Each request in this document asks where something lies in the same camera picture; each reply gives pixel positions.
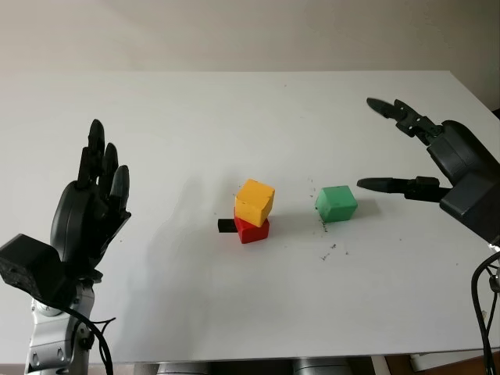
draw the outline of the cube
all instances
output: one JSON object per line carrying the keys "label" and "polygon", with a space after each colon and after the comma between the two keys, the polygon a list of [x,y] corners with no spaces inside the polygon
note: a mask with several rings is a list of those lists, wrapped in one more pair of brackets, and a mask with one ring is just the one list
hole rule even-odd
{"label": "cube", "polygon": [[261,227],[273,208],[274,189],[255,180],[247,180],[236,194],[234,214],[236,217]]}
{"label": "cube", "polygon": [[324,187],[316,200],[316,208],[324,223],[351,219],[358,202],[349,186]]}
{"label": "cube", "polygon": [[240,219],[239,217],[234,217],[234,224],[237,228],[237,233],[240,236],[242,244],[247,244],[249,242],[255,242],[267,238],[269,235],[269,220],[264,220],[261,227],[256,227],[247,221]]}

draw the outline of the robotic hand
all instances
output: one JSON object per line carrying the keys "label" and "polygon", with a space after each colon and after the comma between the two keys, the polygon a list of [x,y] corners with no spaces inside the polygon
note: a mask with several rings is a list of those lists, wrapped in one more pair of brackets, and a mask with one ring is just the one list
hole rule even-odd
{"label": "robotic hand", "polygon": [[104,147],[104,127],[94,120],[78,179],[68,184],[55,211],[50,245],[19,234],[0,248],[3,280],[34,299],[25,373],[86,374],[95,337],[106,372],[113,373],[104,337],[88,317],[93,284],[102,278],[95,267],[130,218],[129,173],[127,166],[118,167],[115,146]]}
{"label": "robotic hand", "polygon": [[433,177],[366,178],[358,186],[439,202],[444,211],[489,244],[500,245],[500,164],[474,134],[451,120],[435,125],[399,100],[394,105],[373,98],[366,102],[383,117],[396,120],[400,131],[411,138],[417,136],[453,188],[439,187],[439,180]]}

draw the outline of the white table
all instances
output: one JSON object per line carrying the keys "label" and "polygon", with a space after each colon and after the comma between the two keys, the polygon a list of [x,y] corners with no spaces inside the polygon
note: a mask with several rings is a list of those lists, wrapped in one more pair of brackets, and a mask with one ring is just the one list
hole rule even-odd
{"label": "white table", "polygon": [[[438,205],[355,186],[443,180],[367,96],[462,122],[499,156],[498,121],[451,74],[68,73],[3,77],[0,93],[1,243],[48,242],[94,118],[130,167],[133,216],[98,267],[91,315],[118,318],[105,334],[115,362],[481,346],[470,278],[486,244]],[[250,177],[276,197],[269,238],[241,245],[216,221]],[[325,233],[314,198],[342,184],[359,208]],[[488,311],[486,278],[481,292]],[[3,283],[0,298],[0,363],[22,363],[30,298]]]}

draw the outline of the black cable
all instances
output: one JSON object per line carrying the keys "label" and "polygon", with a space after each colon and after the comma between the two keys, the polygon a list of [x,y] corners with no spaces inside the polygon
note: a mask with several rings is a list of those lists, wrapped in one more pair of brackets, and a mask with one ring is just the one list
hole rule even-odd
{"label": "black cable", "polygon": [[69,307],[55,305],[54,303],[46,301],[40,301],[40,302],[43,303],[44,305],[52,307],[53,309],[61,310],[62,312],[77,318],[79,320],[77,326],[79,326],[80,323],[85,324],[87,328],[90,330],[90,332],[92,332],[94,336],[96,336],[96,338],[99,340],[99,353],[101,354],[101,359],[105,367],[106,375],[113,375],[113,361],[111,360],[111,353],[109,351],[108,343],[106,342],[106,339],[102,335],[102,332],[95,326],[95,324],[92,323],[86,316],[80,314],[78,311],[70,309]]}
{"label": "black cable", "polygon": [[[103,324],[104,323],[104,327],[101,329],[101,333],[104,334],[104,331],[106,330],[107,326],[112,322],[116,320],[116,317],[115,318],[111,318],[111,319],[108,319],[108,320],[102,320],[100,322],[92,322],[94,324]],[[101,345],[101,342],[99,342],[99,355],[101,356],[101,359],[103,359],[104,361],[104,353],[102,351],[102,345]]]}
{"label": "black cable", "polygon": [[75,344],[75,337],[77,336],[77,330],[78,327],[80,326],[81,322],[78,320],[77,324],[75,324],[75,327],[73,328],[73,333],[71,334],[71,350],[74,348]]}
{"label": "black cable", "polygon": [[481,311],[479,296],[477,293],[477,282],[479,280],[480,275],[483,273],[485,269],[488,268],[490,264],[500,259],[500,252],[496,252],[495,254],[489,256],[486,260],[484,260],[474,271],[472,276],[472,280],[470,282],[471,286],[471,295],[472,302],[474,306],[474,312],[476,313],[477,322],[479,324],[479,331],[481,334],[481,339],[483,341],[483,360],[484,367],[486,369],[486,374],[490,375],[496,374],[495,362],[493,361],[493,355],[491,354],[491,346],[490,341],[488,339],[488,333],[486,330],[486,325],[484,324],[483,313]]}
{"label": "black cable", "polygon": [[491,323],[493,323],[493,314],[495,313],[495,306],[497,305],[498,293],[493,296],[493,303],[491,304],[490,319],[487,321],[486,334],[490,334]]}

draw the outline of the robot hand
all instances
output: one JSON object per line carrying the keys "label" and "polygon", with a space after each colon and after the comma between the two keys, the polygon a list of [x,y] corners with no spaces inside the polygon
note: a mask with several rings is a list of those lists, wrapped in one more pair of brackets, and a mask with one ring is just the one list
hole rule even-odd
{"label": "robot hand", "polygon": [[439,187],[439,180],[433,177],[366,178],[358,186],[439,202],[444,211],[485,241],[500,245],[500,164],[474,134],[451,120],[436,125],[399,100],[394,105],[373,98],[366,102],[383,117],[396,120],[400,131],[411,138],[417,136],[453,188]]}
{"label": "robot hand", "polygon": [[116,148],[104,151],[104,127],[94,120],[82,150],[78,180],[62,193],[52,221],[50,245],[74,277],[100,279],[95,267],[109,242],[130,218],[129,173],[118,167]]}
{"label": "robot hand", "polygon": [[52,221],[50,246],[19,234],[0,248],[0,274],[38,301],[67,305],[79,281],[101,280],[95,267],[130,218],[127,166],[116,148],[104,151],[104,128],[94,120],[82,151],[78,179],[68,184]]}

